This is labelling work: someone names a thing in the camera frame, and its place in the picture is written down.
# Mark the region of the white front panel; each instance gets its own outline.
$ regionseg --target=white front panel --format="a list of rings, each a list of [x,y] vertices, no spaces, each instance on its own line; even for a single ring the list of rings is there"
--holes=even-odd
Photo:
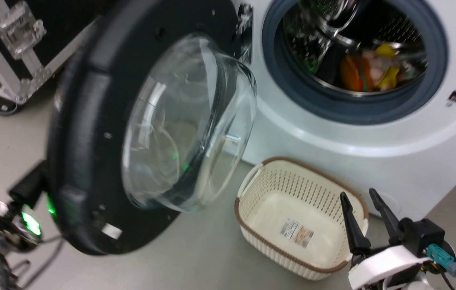
[[[425,216],[456,185],[456,0],[426,0],[447,32],[449,64],[433,99],[401,120],[377,126],[336,123],[298,107],[278,88],[265,67],[261,28],[272,0],[255,0],[254,57],[259,100],[244,159],[259,163],[285,155],[308,162],[368,198],[375,187],[399,217]]]

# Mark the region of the metal latch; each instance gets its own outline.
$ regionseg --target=metal latch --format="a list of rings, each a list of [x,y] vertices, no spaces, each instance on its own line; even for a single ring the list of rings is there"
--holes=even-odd
[[[251,64],[253,51],[253,6],[242,3],[239,6],[239,23],[236,35],[240,43],[239,61],[244,64]]]
[[[46,32],[42,20],[35,18],[25,1],[0,18],[0,38],[14,59],[21,59]]]

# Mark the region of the washing machine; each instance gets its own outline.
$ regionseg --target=washing machine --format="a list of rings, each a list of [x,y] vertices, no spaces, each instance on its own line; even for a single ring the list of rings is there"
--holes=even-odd
[[[456,0],[121,1],[68,65],[48,145],[50,212],[90,255],[280,155],[420,219],[456,185]]]

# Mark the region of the label inside basket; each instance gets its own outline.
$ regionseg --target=label inside basket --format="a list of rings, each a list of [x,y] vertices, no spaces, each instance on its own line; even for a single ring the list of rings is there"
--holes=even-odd
[[[296,244],[299,244],[303,248],[307,248],[314,232],[305,228],[305,226],[300,224],[297,220],[288,218],[282,226],[280,234]]]

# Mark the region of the plush toy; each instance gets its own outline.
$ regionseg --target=plush toy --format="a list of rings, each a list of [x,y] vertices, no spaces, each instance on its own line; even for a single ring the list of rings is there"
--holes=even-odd
[[[348,53],[340,64],[340,75],[348,90],[387,91],[398,84],[401,62],[387,45],[360,54]]]

